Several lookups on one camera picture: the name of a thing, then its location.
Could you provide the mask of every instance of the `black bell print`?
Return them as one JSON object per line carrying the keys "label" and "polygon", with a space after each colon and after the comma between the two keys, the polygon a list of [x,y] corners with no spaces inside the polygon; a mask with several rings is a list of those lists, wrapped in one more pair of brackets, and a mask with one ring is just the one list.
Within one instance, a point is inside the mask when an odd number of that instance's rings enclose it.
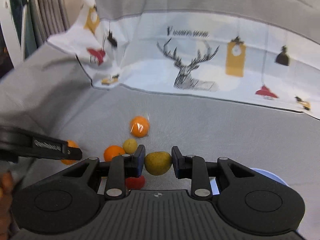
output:
{"label": "black bell print", "polygon": [[290,59],[289,56],[287,55],[287,47],[282,46],[280,54],[276,57],[276,63],[284,65],[284,66],[289,66]]}
{"label": "black bell print", "polygon": [[116,41],[115,38],[112,37],[112,32],[110,30],[109,30],[109,35],[107,39],[111,43],[112,47],[115,47],[115,48],[118,47],[118,42]]}

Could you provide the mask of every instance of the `logo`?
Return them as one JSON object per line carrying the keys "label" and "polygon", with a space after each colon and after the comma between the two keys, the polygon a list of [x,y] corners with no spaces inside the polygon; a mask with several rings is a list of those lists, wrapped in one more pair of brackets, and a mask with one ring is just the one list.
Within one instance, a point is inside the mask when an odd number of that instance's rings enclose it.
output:
{"label": "logo", "polygon": [[198,31],[198,30],[172,30],[173,26],[167,27],[167,36],[186,36],[186,37],[202,37],[208,38],[208,31]]}
{"label": "logo", "polygon": [[35,145],[37,145],[38,147],[41,147],[41,148],[47,148],[50,150],[61,151],[61,147],[59,145],[53,145],[53,144],[49,144],[46,142],[39,142],[38,140],[35,140]]}
{"label": "logo", "polygon": [[162,197],[162,196],[163,196],[163,194],[162,194],[162,193],[157,192],[157,193],[155,193],[155,194],[154,194],[154,196],[155,196],[156,198],[160,198],[160,197]]}

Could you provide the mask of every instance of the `person's hand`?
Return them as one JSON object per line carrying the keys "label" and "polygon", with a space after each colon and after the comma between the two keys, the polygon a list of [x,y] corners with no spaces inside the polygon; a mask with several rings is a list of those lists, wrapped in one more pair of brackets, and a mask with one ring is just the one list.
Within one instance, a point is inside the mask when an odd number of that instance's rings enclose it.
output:
{"label": "person's hand", "polygon": [[10,206],[12,203],[13,180],[9,172],[0,174],[0,240],[8,239],[11,223]]}

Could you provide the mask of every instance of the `red lamp print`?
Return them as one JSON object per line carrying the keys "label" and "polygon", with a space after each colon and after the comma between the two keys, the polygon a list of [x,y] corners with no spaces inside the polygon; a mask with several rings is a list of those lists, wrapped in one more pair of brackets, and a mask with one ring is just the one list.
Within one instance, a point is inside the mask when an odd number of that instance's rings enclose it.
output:
{"label": "red lamp print", "polygon": [[97,59],[98,61],[98,65],[101,65],[103,63],[103,57],[106,55],[106,52],[102,49],[96,50],[96,49],[92,49],[92,48],[87,48],[87,51],[89,52],[89,54],[91,56],[94,57],[94,61],[96,61],[95,59]]}
{"label": "red lamp print", "polygon": [[256,91],[256,95],[265,96],[266,98],[279,98],[275,93],[272,93],[269,88],[263,85],[260,90]]}
{"label": "red lamp print", "polygon": [[267,29],[267,32],[266,32],[265,50],[264,50],[263,64],[262,64],[262,70],[261,70],[262,86],[259,90],[257,90],[255,92],[255,94],[259,95],[259,96],[263,96],[265,99],[273,100],[273,99],[279,98],[279,97],[275,93],[271,92],[271,90],[264,83],[264,70],[265,70],[266,59],[267,59],[268,33],[269,33],[269,28]]}

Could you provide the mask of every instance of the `yellow tag print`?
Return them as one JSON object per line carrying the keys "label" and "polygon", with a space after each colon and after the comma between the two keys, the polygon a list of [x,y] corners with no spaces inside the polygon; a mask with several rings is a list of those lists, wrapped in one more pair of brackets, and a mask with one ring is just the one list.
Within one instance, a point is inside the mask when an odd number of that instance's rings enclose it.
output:
{"label": "yellow tag print", "polygon": [[95,34],[96,29],[100,23],[99,16],[97,14],[97,11],[95,7],[92,7],[89,9],[88,16],[87,16],[87,22],[83,26],[83,28],[86,30],[90,30],[93,34]]}
{"label": "yellow tag print", "polygon": [[230,76],[243,77],[246,45],[236,37],[228,43],[226,74]]}

